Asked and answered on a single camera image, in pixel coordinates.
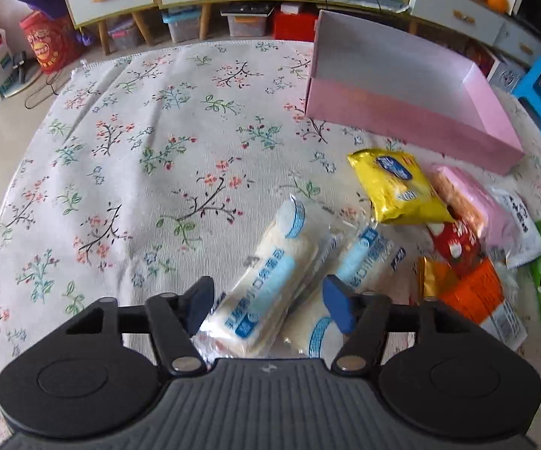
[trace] wooden cabinet leg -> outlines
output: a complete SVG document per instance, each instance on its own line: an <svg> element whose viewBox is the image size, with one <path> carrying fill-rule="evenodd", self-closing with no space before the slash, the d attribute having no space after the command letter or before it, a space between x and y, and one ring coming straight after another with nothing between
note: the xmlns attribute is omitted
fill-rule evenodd
<svg viewBox="0 0 541 450"><path fill-rule="evenodd" d="M212 8L211 3L204 3L201 6L200 17L200 40L205 41L208 37L208 26L210 24L210 10Z"/></svg>
<svg viewBox="0 0 541 450"><path fill-rule="evenodd" d="M152 39L152 35L150 34L150 29L147 28L147 24L143 17L141 16L140 12L134 12L131 14L133 17L133 20L135 21L137 28L139 28L139 31L141 32L141 35L143 35L143 38L146 40L146 44L148 45L154 45L154 39Z"/></svg>
<svg viewBox="0 0 541 450"><path fill-rule="evenodd" d="M110 45L108 43L108 29L106 27L106 20L100 20L98 22L99 40L102 43L102 52L104 55L110 54Z"/></svg>
<svg viewBox="0 0 541 450"><path fill-rule="evenodd" d="M408 24L408 33L412 35L416 35L419 29L419 24L416 20L411 20Z"/></svg>

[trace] pink package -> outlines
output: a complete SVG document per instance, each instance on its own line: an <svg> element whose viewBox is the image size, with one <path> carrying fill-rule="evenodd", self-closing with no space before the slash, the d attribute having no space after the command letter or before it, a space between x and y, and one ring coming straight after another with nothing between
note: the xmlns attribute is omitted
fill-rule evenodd
<svg viewBox="0 0 541 450"><path fill-rule="evenodd" d="M514 241L512 217L472 175L458 167L435 164L430 179L440 197L486 246L502 247Z"/></svg>

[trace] white cloth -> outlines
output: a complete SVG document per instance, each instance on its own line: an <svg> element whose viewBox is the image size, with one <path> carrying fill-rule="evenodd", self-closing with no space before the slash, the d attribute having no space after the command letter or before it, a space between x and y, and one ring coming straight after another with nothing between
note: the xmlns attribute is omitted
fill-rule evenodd
<svg viewBox="0 0 541 450"><path fill-rule="evenodd" d="M347 154L404 149L486 184L516 188L541 217L541 134L496 91L527 157L507 178L397 140L311 121L302 110L312 45L251 40L148 52L78 69L35 133L0 216L0 372L102 296L120 304L231 287L289 193L344 217L368 201ZM414 251L432 255L428 234ZM520 275L523 356L541 374L535 288ZM416 275L409 269L411 286ZM147 338L129 346L150 353ZM530 434L541 441L541 409ZM8 435L0 414L0 442Z"/></svg>

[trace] pink cardboard tray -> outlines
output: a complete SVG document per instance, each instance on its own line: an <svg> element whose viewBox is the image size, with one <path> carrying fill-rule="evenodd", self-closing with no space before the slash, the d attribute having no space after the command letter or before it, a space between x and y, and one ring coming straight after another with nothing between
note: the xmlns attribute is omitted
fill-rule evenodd
<svg viewBox="0 0 541 450"><path fill-rule="evenodd" d="M506 112L472 61L340 13L320 13L305 113L497 174L507 174L524 155Z"/></svg>

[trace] black circular pad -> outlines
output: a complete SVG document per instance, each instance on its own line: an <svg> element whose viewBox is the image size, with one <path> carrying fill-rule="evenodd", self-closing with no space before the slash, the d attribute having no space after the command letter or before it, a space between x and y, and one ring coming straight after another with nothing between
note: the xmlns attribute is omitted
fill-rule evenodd
<svg viewBox="0 0 541 450"><path fill-rule="evenodd" d="M392 357L379 387L388 406L421 430L484 440L529 427L541 402L539 375L497 339L436 333Z"/></svg>
<svg viewBox="0 0 541 450"><path fill-rule="evenodd" d="M156 368L119 335L43 341L0 375L0 407L13 429L81 439L143 415L159 391Z"/></svg>

